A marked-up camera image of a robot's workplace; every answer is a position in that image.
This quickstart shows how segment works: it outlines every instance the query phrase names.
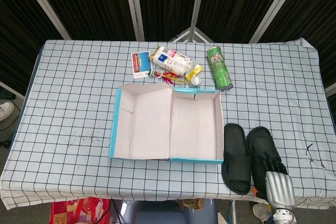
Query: checkered tablecloth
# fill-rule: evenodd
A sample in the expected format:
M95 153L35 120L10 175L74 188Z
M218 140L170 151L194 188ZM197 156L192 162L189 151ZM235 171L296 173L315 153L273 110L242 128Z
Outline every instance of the checkered tablecloth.
M167 46L204 67L215 89L208 48L223 49L234 87L222 95L224 123L247 135L270 129L292 178L298 206L336 203L336 136L321 82L318 52L287 44L49 40L39 54L20 124L1 176L7 209L83 196L130 200L221 198L258 201L224 184L221 166L108 157L117 87L133 79L130 53Z

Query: black slide sandal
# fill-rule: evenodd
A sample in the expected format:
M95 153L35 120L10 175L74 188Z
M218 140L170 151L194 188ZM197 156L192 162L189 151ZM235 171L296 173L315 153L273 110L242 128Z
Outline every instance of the black slide sandal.
M259 198L267 200L266 171L273 170L287 173L281 163L280 155L275 147L273 137L265 127L256 127L247 135L247 144L252 154L252 178L256 189L260 192Z
M251 185L251 155L243 128L235 123L224 127L224 162L222 178L229 189L247 194Z

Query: green can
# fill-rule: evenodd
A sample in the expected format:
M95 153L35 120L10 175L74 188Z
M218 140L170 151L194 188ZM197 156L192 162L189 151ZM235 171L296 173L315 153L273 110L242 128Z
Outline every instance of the green can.
M216 80L216 88L224 91L233 87L229 72L224 62L224 57L220 47L212 47L208 50L208 58L212 72Z

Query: small card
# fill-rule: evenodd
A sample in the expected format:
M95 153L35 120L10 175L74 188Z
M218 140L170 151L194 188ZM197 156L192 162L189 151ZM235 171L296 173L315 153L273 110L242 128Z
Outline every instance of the small card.
M134 78L148 77L152 70L152 63L149 59L149 51L132 53L132 65Z

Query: red bag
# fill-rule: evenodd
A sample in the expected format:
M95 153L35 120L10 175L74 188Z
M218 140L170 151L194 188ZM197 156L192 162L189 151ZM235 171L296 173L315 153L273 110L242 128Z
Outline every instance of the red bag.
M49 224L75 224L77 222L95 224L102 216L99 224L110 223L110 199L89 197L53 202Z

